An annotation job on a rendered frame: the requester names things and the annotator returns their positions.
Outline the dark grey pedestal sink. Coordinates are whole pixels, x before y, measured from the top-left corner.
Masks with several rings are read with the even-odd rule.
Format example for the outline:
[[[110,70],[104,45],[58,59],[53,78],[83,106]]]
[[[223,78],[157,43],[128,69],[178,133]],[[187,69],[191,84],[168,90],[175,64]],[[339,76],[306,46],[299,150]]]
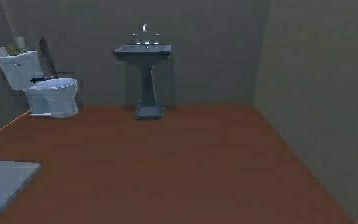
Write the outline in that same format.
[[[170,44],[123,44],[112,51],[118,61],[132,64],[140,69],[141,94],[134,115],[135,120],[160,120],[164,107],[156,100],[154,65],[171,56]]]

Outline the grey floor mat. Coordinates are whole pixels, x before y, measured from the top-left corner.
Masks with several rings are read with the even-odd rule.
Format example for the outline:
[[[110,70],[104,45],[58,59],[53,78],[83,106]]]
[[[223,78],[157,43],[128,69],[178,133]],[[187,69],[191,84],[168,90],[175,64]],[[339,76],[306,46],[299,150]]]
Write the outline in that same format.
[[[41,167],[40,163],[0,160],[0,214]]]

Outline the green plant on toilet tank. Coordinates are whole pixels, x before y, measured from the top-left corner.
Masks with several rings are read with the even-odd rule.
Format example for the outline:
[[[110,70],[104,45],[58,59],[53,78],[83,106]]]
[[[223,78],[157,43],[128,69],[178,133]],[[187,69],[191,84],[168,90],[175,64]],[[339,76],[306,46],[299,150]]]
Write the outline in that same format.
[[[24,50],[18,48],[16,45],[7,46],[6,51],[9,56],[16,56],[16,55],[24,53]]]

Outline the white toilet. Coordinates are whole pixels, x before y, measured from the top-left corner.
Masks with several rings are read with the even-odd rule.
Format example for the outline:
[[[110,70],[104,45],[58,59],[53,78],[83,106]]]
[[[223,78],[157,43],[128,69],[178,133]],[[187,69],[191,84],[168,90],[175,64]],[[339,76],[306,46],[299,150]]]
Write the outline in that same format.
[[[32,116],[66,118],[79,112],[75,99],[78,81],[46,77],[37,51],[10,55],[0,47],[0,69],[12,90],[25,93]]]

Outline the chrome sink faucet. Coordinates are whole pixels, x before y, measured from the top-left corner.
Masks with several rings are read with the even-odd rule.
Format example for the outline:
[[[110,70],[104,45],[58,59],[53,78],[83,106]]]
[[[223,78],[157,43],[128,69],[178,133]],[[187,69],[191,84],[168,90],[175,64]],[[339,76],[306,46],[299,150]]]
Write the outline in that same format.
[[[139,31],[132,34],[133,42],[137,45],[158,45],[159,33],[151,33],[148,25],[143,23],[139,26]]]

